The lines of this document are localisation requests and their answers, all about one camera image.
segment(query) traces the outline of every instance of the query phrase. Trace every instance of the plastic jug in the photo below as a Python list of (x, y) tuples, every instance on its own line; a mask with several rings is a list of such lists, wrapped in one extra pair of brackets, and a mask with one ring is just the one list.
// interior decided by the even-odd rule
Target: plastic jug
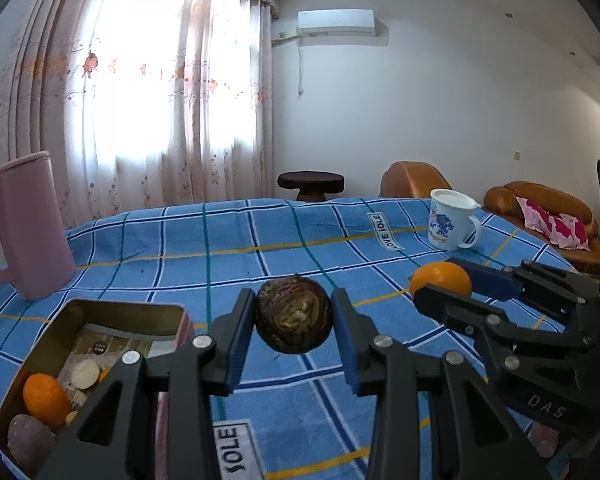
[(74, 275), (48, 152), (0, 166), (0, 242), (0, 283), (13, 283), (23, 300), (44, 298)]

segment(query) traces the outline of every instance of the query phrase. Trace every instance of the white mug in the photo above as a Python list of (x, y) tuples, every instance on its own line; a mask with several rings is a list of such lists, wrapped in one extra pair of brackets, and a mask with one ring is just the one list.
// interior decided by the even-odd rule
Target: white mug
[[(474, 212), (480, 205), (470, 196), (452, 189), (434, 189), (431, 191), (431, 210), (429, 213), (429, 243), (447, 251), (470, 249), (477, 244), (482, 226)], [(474, 241), (464, 242), (473, 222)]]

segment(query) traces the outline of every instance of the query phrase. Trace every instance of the dark round vegetable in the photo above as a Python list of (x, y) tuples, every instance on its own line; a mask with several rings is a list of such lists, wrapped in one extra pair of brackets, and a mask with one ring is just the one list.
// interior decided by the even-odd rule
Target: dark round vegetable
[(16, 415), (9, 423), (7, 447), (16, 464), (31, 478), (38, 474), (55, 443), (51, 430), (30, 415)]
[(320, 346), (333, 325), (333, 309), (319, 283), (297, 274), (270, 280), (258, 292), (255, 325), (270, 347), (302, 354)]

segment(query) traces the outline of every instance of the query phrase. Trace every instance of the white label patch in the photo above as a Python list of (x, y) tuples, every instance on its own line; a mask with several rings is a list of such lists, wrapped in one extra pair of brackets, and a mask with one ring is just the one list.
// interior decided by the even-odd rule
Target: white label patch
[(391, 232), (391, 228), (382, 213), (367, 213), (367, 215), (382, 247), (387, 251), (399, 251), (403, 248), (395, 241), (394, 234)]
[(256, 441), (248, 420), (214, 423), (222, 480), (262, 480)]

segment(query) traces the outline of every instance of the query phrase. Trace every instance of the plaid tablecloth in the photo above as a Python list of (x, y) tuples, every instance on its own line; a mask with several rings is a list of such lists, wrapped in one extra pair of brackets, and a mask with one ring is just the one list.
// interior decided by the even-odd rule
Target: plaid tablecloth
[[(384, 215), (399, 249), (381, 243), (369, 213)], [(450, 256), (496, 268), (522, 259), (571, 266), (538, 238), (485, 212), (478, 214), (484, 228), (475, 250), (439, 251), (427, 241), (428, 217), (428, 200), (264, 199), (139, 210), (68, 231), (78, 271), (67, 286), (23, 301), (12, 286), (0, 285), (0, 404), (32, 345), (71, 298), (179, 303), (203, 333), (232, 309), (241, 288), (258, 290), (293, 273), (317, 280), (329, 294), (346, 288), (381, 333), (414, 351), (456, 349), (483, 374), (469, 339), (416, 311), (407, 294), (414, 270)], [(562, 329), (517, 301), (491, 302), (521, 326)], [(236, 433), (242, 446), (240, 460), (220, 450), (225, 479), (363, 478), (374, 407), (373, 398), (357, 398), (345, 384), (333, 333), (301, 356), (278, 354), (254, 335), (238, 389), (213, 403), (217, 434)], [(528, 428), (529, 420), (515, 417)], [(421, 476), (429, 479), (424, 396), (420, 427)]]

